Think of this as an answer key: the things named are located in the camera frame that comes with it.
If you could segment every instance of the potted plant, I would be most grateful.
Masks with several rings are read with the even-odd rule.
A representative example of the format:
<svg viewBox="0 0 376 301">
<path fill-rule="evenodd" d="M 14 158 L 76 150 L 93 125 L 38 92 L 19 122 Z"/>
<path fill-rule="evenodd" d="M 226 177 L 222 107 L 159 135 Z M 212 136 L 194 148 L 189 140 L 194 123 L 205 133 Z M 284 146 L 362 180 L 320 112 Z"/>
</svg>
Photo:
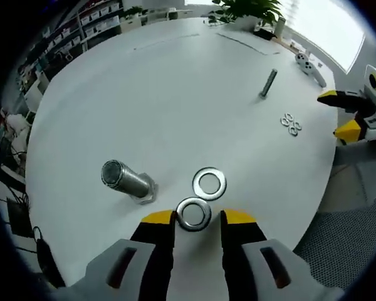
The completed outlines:
<svg viewBox="0 0 376 301">
<path fill-rule="evenodd" d="M 132 6 L 125 11 L 125 19 L 137 18 L 144 9 L 141 6 Z"/>
<path fill-rule="evenodd" d="M 209 23 L 236 23 L 239 29 L 253 30 L 257 23 L 273 25 L 280 13 L 278 0 L 212 0 L 220 9 L 211 11 Z"/>
</svg>

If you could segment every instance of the window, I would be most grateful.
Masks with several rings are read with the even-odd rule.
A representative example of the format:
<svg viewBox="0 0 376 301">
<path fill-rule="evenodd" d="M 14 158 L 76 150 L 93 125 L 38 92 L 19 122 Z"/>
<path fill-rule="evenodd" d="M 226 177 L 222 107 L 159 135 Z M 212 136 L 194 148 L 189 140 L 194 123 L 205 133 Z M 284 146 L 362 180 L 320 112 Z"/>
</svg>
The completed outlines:
<svg viewBox="0 0 376 301">
<path fill-rule="evenodd" d="M 363 44 L 360 25 L 337 0 L 279 0 L 286 25 L 349 72 Z"/>
</svg>

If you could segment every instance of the washer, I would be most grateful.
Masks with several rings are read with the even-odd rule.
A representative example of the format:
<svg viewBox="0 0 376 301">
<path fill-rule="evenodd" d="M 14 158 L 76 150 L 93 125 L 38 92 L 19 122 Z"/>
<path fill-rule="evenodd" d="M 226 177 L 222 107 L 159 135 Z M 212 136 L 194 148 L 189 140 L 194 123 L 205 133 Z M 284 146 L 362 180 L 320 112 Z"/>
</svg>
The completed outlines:
<svg viewBox="0 0 376 301">
<path fill-rule="evenodd" d="M 184 220 L 184 210 L 189 205 L 196 205 L 202 209 L 203 218 L 199 224 L 190 224 Z M 212 210 L 209 204 L 203 199 L 187 198 L 183 199 L 177 206 L 177 221 L 180 227 L 186 231 L 197 232 L 203 230 L 210 223 L 212 218 Z"/>
<path fill-rule="evenodd" d="M 215 193 L 205 193 L 201 188 L 201 178 L 206 174 L 212 174 L 219 180 L 220 186 Z M 194 179 L 192 180 L 192 187 L 194 188 L 195 194 L 201 199 L 205 199 L 206 201 L 214 201 L 215 199 L 220 198 L 226 191 L 227 181 L 226 177 L 219 169 L 216 169 L 214 167 L 206 167 L 196 173 Z"/>
<path fill-rule="evenodd" d="M 287 127 L 287 126 L 290 125 L 290 122 L 289 122 L 288 119 L 285 118 L 285 117 L 280 118 L 280 122 L 281 122 L 281 124 L 284 125 L 285 127 Z"/>
<path fill-rule="evenodd" d="M 284 117 L 286 117 L 286 119 L 288 120 L 288 121 L 294 121 L 294 116 L 292 116 L 290 113 L 285 113 L 284 114 Z"/>
<path fill-rule="evenodd" d="M 298 130 L 294 126 L 289 127 L 288 132 L 294 137 L 298 135 Z"/>
<path fill-rule="evenodd" d="M 301 130 L 302 129 L 302 125 L 298 122 L 298 121 L 294 121 L 294 127 L 297 129 L 297 130 Z"/>
</svg>

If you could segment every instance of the tabletop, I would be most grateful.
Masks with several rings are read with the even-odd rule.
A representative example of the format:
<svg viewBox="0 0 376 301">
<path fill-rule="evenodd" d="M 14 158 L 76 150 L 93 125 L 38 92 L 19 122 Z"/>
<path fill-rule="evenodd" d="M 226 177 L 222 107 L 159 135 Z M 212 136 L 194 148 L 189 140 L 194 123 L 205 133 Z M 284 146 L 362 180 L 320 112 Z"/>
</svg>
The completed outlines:
<svg viewBox="0 0 376 301">
<path fill-rule="evenodd" d="M 192 178 L 203 167 L 222 171 L 227 189 L 209 202 L 205 230 L 175 227 L 169 300 L 227 300 L 222 208 L 247 211 L 267 238 L 291 249 L 312 221 L 332 168 L 337 110 L 316 101 L 324 90 L 290 51 L 257 37 L 254 45 L 239 43 L 202 20 L 155 23 L 109 39 L 73 60 L 44 94 L 26 190 L 31 222 L 67 285 L 114 242 L 129 239 L 144 216 L 194 196 Z M 276 80 L 261 100 L 272 68 Z M 332 72 L 321 73 L 334 88 Z M 281 125 L 285 113 L 301 123 L 297 137 Z M 139 206 L 106 187 L 100 171 L 110 159 L 150 175 L 157 200 Z"/>
</svg>

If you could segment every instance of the hex bolt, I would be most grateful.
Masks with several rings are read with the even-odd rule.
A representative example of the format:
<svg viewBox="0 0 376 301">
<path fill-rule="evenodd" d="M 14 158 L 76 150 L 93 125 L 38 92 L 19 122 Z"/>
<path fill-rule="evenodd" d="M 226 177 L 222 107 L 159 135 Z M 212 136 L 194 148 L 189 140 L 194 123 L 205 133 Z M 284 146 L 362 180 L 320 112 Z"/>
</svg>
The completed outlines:
<svg viewBox="0 0 376 301">
<path fill-rule="evenodd" d="M 268 81 L 264 85 L 263 90 L 261 91 L 261 93 L 259 93 L 259 96 L 261 98 L 266 98 L 268 96 L 269 89 L 271 87 L 271 84 L 274 82 L 274 79 L 276 78 L 276 75 L 277 75 L 277 70 L 276 69 L 272 69 L 271 73 L 269 75 Z"/>
<path fill-rule="evenodd" d="M 117 191 L 126 193 L 138 204 L 155 200 L 157 185 L 147 174 L 137 174 L 118 160 L 107 161 L 102 167 L 103 183 Z"/>
</svg>

